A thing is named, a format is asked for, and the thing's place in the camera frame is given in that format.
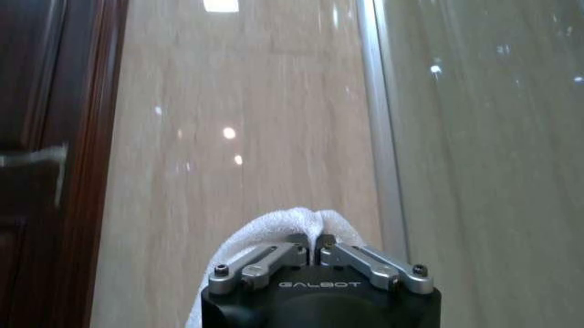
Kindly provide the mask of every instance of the marble floor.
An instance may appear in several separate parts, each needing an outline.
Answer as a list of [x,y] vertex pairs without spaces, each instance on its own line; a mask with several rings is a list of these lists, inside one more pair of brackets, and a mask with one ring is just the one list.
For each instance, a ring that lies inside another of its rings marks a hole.
[[95,328],[182,327],[269,211],[333,208],[381,247],[354,1],[131,1],[106,198]]
[[[358,1],[131,1],[94,328],[182,327],[271,210],[334,208],[381,247]],[[579,327],[584,0],[365,1],[442,327]]]

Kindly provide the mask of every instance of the beige tile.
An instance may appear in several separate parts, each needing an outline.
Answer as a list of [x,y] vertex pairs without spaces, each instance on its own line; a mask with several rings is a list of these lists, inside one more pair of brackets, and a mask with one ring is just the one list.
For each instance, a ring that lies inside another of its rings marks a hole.
[[354,5],[334,28],[333,1],[239,4],[131,2],[95,328],[182,327],[211,253],[271,210],[334,208],[381,244]]

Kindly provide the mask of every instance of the dark wood trim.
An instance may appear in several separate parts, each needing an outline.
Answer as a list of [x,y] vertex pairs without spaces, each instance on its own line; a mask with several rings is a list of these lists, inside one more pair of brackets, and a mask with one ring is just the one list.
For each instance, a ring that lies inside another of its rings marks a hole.
[[88,327],[128,0],[85,0],[91,47],[71,142],[52,327]]

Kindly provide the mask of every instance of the glass panel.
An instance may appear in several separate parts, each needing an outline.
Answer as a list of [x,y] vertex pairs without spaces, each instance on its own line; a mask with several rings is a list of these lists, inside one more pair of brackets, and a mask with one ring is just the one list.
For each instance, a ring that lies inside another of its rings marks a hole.
[[584,1],[377,1],[413,262],[444,327],[580,325]]

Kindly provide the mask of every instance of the metal frame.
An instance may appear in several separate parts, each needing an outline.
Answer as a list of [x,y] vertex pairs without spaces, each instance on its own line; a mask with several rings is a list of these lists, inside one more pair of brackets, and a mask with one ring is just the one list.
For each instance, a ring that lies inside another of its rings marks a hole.
[[392,259],[369,246],[354,247],[338,243],[325,247],[321,250],[321,264],[353,267],[369,278],[371,285],[384,290],[393,290],[400,282],[416,294],[430,294],[434,290],[433,278],[425,266],[412,266]]
[[381,217],[384,250],[400,260],[408,261],[408,238],[401,203],[401,187],[392,117],[381,47],[389,42],[379,38],[385,25],[384,1],[357,0],[358,25],[363,54],[363,71],[373,144],[373,162]]
[[228,266],[208,275],[208,292],[228,294],[243,282],[251,290],[269,285],[270,276],[282,266],[302,267],[307,265],[307,250],[301,244],[273,243],[258,245]]

